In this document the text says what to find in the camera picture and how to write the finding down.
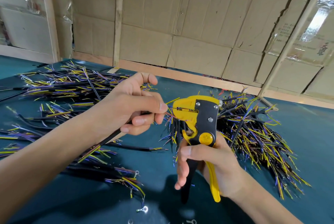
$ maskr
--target hand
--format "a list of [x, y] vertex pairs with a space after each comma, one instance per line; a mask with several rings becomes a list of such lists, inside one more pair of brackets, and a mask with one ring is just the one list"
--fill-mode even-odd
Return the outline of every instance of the hand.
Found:
[[208, 183], [210, 182], [209, 169], [204, 161], [214, 164], [221, 196], [231, 198], [244, 187], [246, 172], [240, 167], [235, 155], [219, 132], [216, 133], [214, 147], [202, 144], [188, 146], [186, 140], [181, 142], [177, 161], [178, 178], [175, 184], [177, 190], [184, 186], [189, 174], [187, 159], [203, 161], [198, 169]]
[[[102, 101], [83, 113], [94, 119], [98, 140], [103, 140], [118, 128], [124, 133], [138, 135], [154, 121], [162, 123], [167, 105], [159, 93], [142, 91], [140, 87], [143, 83], [156, 85], [158, 80], [153, 74], [138, 72], [122, 81]], [[141, 116], [141, 111], [152, 114]]]

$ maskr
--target yellow and black wire stripper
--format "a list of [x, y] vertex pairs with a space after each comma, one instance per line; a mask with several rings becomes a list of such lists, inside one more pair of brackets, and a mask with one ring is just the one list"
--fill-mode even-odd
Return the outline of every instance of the yellow and black wire stripper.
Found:
[[[222, 101], [214, 97], [193, 95], [176, 100], [173, 103], [174, 116], [188, 125], [190, 132], [182, 130], [182, 135], [189, 145], [204, 144], [213, 147], [216, 142], [216, 125], [219, 107]], [[181, 188], [181, 202], [185, 204], [189, 198], [191, 180], [198, 166], [198, 161], [188, 159], [189, 175], [186, 184]], [[210, 189], [215, 202], [220, 202], [219, 186], [214, 165], [206, 161], [210, 172]]]

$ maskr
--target person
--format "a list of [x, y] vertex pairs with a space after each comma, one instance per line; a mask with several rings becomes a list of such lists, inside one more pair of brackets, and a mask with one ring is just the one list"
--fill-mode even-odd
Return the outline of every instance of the person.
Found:
[[[5, 223], [76, 157], [117, 129], [138, 135], [146, 131], [153, 121], [161, 124], [167, 105], [160, 94], [140, 90], [145, 82], [158, 83], [152, 74], [136, 73], [86, 112], [1, 160], [0, 195], [5, 204], [0, 207], [0, 223]], [[141, 111], [152, 114], [141, 115]], [[126, 124], [129, 120], [132, 120], [132, 125]], [[179, 155], [175, 189], [179, 190], [185, 184], [189, 173], [187, 159], [209, 161], [215, 165], [221, 195], [233, 200], [255, 223], [301, 223], [239, 166], [219, 133], [214, 148], [187, 146], [183, 140]], [[208, 169], [202, 165], [201, 170], [208, 180]]]

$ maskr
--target workbench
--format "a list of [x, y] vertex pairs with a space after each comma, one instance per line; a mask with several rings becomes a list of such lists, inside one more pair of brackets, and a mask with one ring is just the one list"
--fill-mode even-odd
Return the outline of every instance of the workbench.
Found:
[[[88, 68], [108, 70], [109, 67], [85, 63]], [[7, 72], [9, 78], [0, 79], [0, 86], [21, 86], [19, 77], [13, 77], [10, 66], [3, 67], [0, 61], [2, 75]], [[122, 74], [134, 74], [132, 71], [120, 69]], [[177, 97], [190, 95], [210, 95], [217, 97], [220, 89], [202, 85], [176, 81], [158, 77], [156, 88], [165, 102]], [[0, 92], [0, 98], [8, 96], [9, 91]], [[228, 95], [225, 91], [221, 97]], [[246, 170], [272, 195], [274, 195], [288, 210], [304, 223], [333, 223], [334, 221], [334, 169], [332, 152], [334, 140], [334, 111], [325, 108], [307, 106], [286, 101], [270, 99], [277, 103], [279, 111], [272, 112], [273, 118], [281, 122], [274, 130], [282, 135], [290, 148], [298, 155], [295, 161], [300, 170], [298, 173], [312, 188], [302, 186], [305, 195], [291, 200], [286, 197], [280, 200], [278, 190], [269, 172], [252, 169], [249, 163], [241, 163]], [[12, 124], [18, 124], [6, 106], [20, 111], [23, 116], [38, 114], [40, 102], [32, 99], [13, 98], [0, 104], [0, 129], [11, 129]], [[152, 125], [139, 136], [126, 135], [124, 144], [161, 147], [159, 139], [167, 135], [164, 125]], [[0, 140], [0, 147], [12, 143], [10, 140]], [[204, 223], [252, 223], [250, 218], [231, 200], [222, 198], [215, 203], [207, 182], [200, 174], [193, 179], [190, 198], [186, 205], [180, 202], [180, 194], [174, 189], [177, 179], [176, 167], [173, 167], [173, 149], [166, 145], [165, 152], [138, 152], [126, 149], [115, 149], [117, 156], [112, 156], [111, 163], [120, 167], [139, 170], [138, 179], [144, 184], [146, 193], [145, 205], [148, 212], [136, 212], [141, 208], [140, 198], [130, 198], [129, 190], [119, 184], [105, 184], [68, 175], [58, 175], [51, 183], [35, 195], [20, 209], [8, 223], [184, 223], [195, 219], [198, 224]]]

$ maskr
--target yellow handle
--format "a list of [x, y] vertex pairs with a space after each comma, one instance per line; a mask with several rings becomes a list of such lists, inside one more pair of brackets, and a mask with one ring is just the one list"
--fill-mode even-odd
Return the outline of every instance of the yellow handle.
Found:
[[210, 190], [215, 202], [220, 202], [220, 192], [219, 192], [219, 184], [216, 176], [216, 172], [214, 171], [214, 165], [208, 161], [205, 162], [209, 168], [210, 173]]

